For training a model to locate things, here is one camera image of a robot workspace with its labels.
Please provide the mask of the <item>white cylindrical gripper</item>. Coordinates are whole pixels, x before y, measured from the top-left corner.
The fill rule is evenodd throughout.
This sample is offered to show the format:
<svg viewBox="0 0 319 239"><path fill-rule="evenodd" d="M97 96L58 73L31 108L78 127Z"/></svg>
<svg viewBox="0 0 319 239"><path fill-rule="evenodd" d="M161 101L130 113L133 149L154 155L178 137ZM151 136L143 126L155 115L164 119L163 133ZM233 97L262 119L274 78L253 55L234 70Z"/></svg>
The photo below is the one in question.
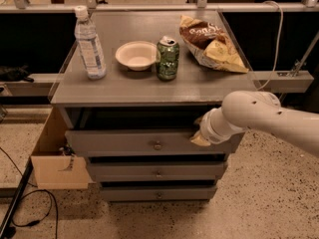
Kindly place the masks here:
<svg viewBox="0 0 319 239"><path fill-rule="evenodd" d="M233 133L221 109L212 109L204 116L195 119L193 124L200 125L200 130L190 138L190 141L199 146L220 144L229 140Z"/></svg>

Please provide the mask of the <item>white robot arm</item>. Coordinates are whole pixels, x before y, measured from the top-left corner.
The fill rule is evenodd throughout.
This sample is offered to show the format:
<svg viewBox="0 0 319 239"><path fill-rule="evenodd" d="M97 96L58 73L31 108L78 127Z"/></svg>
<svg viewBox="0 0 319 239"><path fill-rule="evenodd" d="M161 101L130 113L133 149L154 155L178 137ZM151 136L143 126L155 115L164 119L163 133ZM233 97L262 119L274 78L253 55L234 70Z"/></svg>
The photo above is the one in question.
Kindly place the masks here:
<svg viewBox="0 0 319 239"><path fill-rule="evenodd" d="M255 129L319 156L319 115L284 108L268 92L232 92L220 108L210 110L195 122L199 130L190 141L199 146L220 144L235 134Z"/></svg>

